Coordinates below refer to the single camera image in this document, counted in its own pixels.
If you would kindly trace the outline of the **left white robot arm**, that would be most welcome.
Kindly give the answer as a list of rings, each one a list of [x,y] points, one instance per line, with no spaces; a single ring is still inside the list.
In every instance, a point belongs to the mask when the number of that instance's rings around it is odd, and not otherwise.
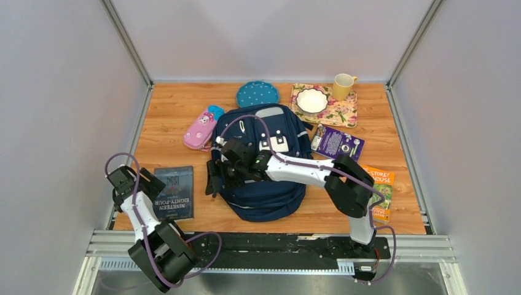
[[[129,257],[159,291],[168,292],[168,284],[182,282],[200,258],[175,222],[159,221],[154,213],[154,200],[166,184],[145,168],[137,173],[126,165],[106,178],[113,186],[116,210],[125,213],[133,226],[135,243]]]

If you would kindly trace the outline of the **purple paperback book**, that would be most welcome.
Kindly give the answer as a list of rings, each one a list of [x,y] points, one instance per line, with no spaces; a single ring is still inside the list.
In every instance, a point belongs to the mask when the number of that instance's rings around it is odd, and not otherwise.
[[[357,162],[361,156],[365,141],[340,130],[319,124],[313,139],[313,152],[336,159],[340,155],[347,155]]]

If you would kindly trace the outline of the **pink cartoon pencil case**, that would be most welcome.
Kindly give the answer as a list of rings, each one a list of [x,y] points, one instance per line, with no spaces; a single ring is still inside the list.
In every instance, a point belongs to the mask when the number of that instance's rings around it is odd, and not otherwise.
[[[209,105],[185,132],[182,142],[193,150],[208,151],[208,142],[218,119],[225,111],[216,105]]]

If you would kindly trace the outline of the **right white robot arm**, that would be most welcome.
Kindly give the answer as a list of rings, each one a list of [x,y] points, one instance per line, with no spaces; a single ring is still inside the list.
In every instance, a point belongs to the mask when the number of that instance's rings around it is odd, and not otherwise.
[[[254,152],[232,138],[221,145],[224,160],[208,161],[206,195],[236,189],[246,180],[289,181],[323,188],[336,209],[348,217],[350,248],[360,258],[375,251],[376,230],[372,221],[372,196],[381,193],[374,179],[347,155],[336,159],[313,160],[290,157],[272,149]]]

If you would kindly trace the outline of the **navy blue student backpack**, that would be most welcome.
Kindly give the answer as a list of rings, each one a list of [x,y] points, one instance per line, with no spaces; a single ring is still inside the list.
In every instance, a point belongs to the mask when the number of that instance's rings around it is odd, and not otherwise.
[[[293,214],[305,197],[306,186],[268,177],[273,153],[311,159],[311,142],[302,122],[287,106],[259,104],[221,115],[211,137],[206,163],[206,195],[219,194],[249,222],[268,222]]]

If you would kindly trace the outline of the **dark blue 1984 book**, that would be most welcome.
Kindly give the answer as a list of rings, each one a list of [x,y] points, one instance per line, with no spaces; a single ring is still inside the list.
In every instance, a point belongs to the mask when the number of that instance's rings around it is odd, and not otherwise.
[[[154,175],[165,187],[153,201],[154,213],[160,221],[194,218],[193,166],[155,168]]]

